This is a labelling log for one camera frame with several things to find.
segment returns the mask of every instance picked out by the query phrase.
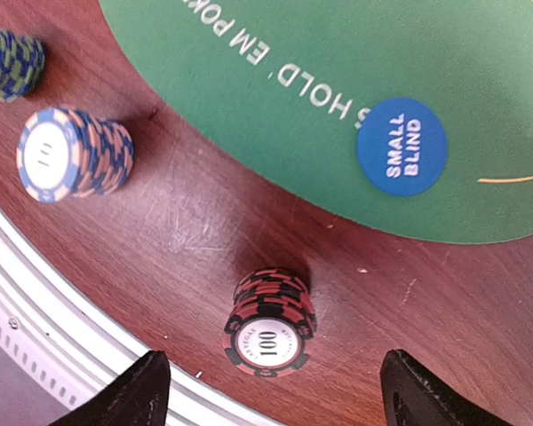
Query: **stack of poker chips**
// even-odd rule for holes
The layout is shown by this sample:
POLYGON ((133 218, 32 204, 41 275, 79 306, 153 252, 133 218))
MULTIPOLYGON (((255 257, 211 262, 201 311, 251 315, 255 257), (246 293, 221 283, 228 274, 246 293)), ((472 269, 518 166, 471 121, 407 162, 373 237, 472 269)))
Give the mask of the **stack of poker chips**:
POLYGON ((239 369, 257 377, 282 377, 310 358, 316 330, 309 290, 294 272, 255 271, 237 284, 223 348, 239 369))
POLYGON ((30 93, 44 67, 45 49, 38 40, 0 29, 0 101, 13 102, 30 93))
POLYGON ((16 153, 20 179, 36 200, 105 195, 131 174, 134 146, 123 125, 55 107, 26 122, 16 153))

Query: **green mat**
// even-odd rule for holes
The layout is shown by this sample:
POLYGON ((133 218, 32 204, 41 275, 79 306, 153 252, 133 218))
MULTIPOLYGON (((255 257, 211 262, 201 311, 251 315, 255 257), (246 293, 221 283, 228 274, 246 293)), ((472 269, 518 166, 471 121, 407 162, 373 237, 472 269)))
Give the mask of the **green mat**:
POLYGON ((533 233, 533 0, 100 3, 162 98, 277 185, 421 240, 533 233), (410 197, 376 188, 357 158, 362 119, 398 97, 434 111, 449 145, 410 197))

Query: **blue circular button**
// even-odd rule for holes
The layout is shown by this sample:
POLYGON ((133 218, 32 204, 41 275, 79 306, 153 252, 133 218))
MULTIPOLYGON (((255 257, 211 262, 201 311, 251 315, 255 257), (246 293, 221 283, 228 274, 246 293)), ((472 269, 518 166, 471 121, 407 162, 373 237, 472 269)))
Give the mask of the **blue circular button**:
POLYGON ((409 197, 430 188, 448 159, 448 138, 436 114, 410 98, 389 99, 365 118, 357 138, 363 171, 380 190, 409 197))

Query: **black object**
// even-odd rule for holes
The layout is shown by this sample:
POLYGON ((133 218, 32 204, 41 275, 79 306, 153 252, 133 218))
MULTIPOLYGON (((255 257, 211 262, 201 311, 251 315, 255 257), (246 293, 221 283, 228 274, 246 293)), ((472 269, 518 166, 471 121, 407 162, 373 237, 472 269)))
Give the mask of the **black object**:
POLYGON ((381 366, 387 426, 511 426, 453 391, 406 351, 381 366))
POLYGON ((150 351, 95 398, 50 426, 164 426, 170 393, 170 363, 150 351))

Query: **wood grain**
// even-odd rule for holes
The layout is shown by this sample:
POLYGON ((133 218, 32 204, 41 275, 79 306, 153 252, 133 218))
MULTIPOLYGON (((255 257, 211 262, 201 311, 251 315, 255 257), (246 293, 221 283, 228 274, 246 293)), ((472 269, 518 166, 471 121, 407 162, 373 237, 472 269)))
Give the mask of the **wood grain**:
POLYGON ((286 193, 164 104, 93 0, 3 0, 0 27, 49 47, 37 92, 0 104, 0 206, 134 335, 292 425, 384 424, 378 370, 393 348, 494 414, 533 425, 533 237, 476 247, 405 240, 286 193), (60 103, 129 128, 138 159, 123 190, 53 206, 25 194, 14 161, 20 131, 34 111, 60 103), (266 381, 231 366, 220 338, 238 279, 271 265, 309 274, 320 326, 311 361, 266 381))

